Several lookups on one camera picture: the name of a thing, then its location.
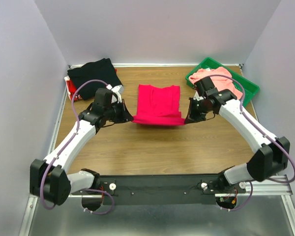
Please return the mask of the magenta t shirt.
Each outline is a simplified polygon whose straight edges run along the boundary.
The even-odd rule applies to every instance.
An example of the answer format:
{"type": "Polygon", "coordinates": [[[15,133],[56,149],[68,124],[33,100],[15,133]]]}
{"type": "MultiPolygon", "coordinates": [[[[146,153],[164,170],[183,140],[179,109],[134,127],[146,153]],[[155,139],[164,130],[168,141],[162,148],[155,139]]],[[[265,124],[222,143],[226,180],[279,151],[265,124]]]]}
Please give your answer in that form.
{"type": "Polygon", "coordinates": [[[139,85],[137,112],[133,122],[160,126],[184,125],[179,100],[179,86],[157,88],[152,85],[139,85]]]}

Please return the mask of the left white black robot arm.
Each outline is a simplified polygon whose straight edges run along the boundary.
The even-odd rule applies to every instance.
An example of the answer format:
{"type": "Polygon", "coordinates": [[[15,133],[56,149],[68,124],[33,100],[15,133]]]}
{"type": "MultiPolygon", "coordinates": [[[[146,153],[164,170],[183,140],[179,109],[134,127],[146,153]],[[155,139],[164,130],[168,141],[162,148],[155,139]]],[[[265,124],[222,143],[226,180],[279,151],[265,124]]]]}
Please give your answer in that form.
{"type": "Polygon", "coordinates": [[[122,85],[99,88],[94,101],[76,115],[77,121],[64,140],[43,160],[35,159],[31,163],[31,194],[40,197],[43,202],[60,206],[71,193],[85,190],[88,194],[94,194],[98,191],[100,180],[97,172],[82,169],[67,174],[67,171],[82,148],[105,127],[106,122],[117,124],[133,120],[121,97],[123,90],[122,85]]]}

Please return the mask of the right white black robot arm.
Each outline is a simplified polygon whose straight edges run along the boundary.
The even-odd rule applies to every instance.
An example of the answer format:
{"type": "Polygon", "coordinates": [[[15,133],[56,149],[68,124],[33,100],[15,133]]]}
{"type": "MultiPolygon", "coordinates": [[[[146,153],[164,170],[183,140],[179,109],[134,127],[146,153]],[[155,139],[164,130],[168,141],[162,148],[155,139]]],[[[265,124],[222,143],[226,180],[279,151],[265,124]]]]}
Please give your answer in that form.
{"type": "Polygon", "coordinates": [[[190,98],[185,123],[197,123],[206,120],[206,115],[213,112],[228,121],[246,140],[254,155],[244,164],[221,171],[215,181],[215,187],[229,192],[234,185],[256,180],[270,179],[273,175],[286,169],[290,142],[287,138],[278,138],[265,129],[243,107],[229,89],[219,91],[211,77],[205,77],[195,83],[196,93],[190,98]]]}

